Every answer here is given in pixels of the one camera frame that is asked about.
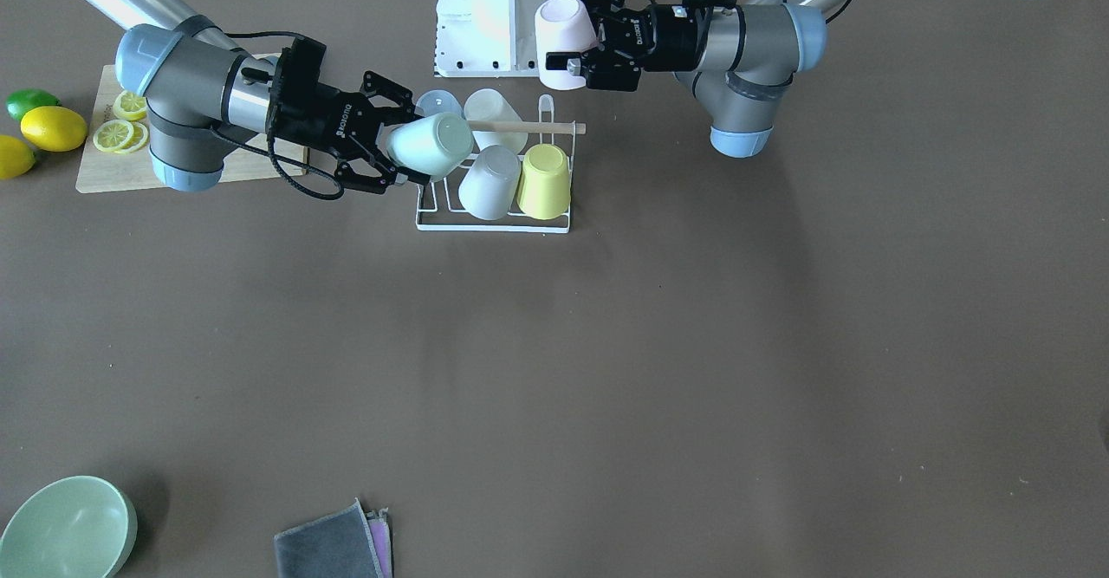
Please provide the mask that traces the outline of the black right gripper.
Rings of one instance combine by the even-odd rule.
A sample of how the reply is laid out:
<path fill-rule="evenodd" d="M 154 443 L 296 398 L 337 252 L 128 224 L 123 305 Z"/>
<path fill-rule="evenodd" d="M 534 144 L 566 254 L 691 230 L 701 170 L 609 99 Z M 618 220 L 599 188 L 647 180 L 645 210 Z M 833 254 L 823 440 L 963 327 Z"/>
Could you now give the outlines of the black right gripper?
<path fill-rule="evenodd" d="M 338 191 L 384 194 L 393 185 L 428 185 L 431 175 L 405 168 L 381 154 L 377 136 L 383 125 L 420 119 L 411 89 L 366 71 L 360 91 L 344 92 L 321 83 L 326 45 L 313 38 L 294 38 L 282 49 L 269 85 L 267 136 L 317 149 L 337 159 Z M 353 162 L 367 162 L 376 174 L 356 172 Z"/>

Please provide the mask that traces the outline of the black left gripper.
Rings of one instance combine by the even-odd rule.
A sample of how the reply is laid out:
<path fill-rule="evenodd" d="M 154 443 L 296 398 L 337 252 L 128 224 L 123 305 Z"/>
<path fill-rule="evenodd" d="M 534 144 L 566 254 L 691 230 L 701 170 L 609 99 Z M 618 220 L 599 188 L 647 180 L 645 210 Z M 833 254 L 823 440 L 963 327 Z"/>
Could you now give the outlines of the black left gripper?
<path fill-rule="evenodd" d="M 580 1 L 598 33 L 598 49 L 547 52 L 547 88 L 633 92 L 642 71 L 693 71 L 700 62 L 701 28 L 692 7 L 659 4 L 630 10 L 625 0 Z"/>

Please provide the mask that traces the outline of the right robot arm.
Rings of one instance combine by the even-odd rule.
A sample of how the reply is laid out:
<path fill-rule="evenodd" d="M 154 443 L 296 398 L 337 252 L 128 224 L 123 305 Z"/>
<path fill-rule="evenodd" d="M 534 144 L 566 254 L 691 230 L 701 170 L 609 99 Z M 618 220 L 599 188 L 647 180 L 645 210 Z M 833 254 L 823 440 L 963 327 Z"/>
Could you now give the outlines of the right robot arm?
<path fill-rule="evenodd" d="M 313 38 L 294 33 L 262 60 L 182 0 L 84 1 L 124 30 L 116 81 L 147 101 L 152 168 L 167 187 L 215 186 L 230 152 L 257 135 L 282 179 L 312 172 L 333 184 L 329 200 L 431 180 L 378 148 L 383 126 L 417 119 L 411 91 L 372 71 L 356 92 L 322 83 L 326 48 Z"/>

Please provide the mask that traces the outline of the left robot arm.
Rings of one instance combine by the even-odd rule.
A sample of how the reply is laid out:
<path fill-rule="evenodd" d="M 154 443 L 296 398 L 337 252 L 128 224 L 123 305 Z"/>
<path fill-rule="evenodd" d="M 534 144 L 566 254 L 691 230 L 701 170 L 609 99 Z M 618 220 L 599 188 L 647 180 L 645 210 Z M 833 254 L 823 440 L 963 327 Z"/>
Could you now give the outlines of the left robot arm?
<path fill-rule="evenodd" d="M 769 142 L 797 73 L 820 64 L 827 26 L 851 0 L 547 0 L 535 11 L 540 80 L 633 92 L 670 72 L 710 114 L 710 143 L 751 158 Z"/>

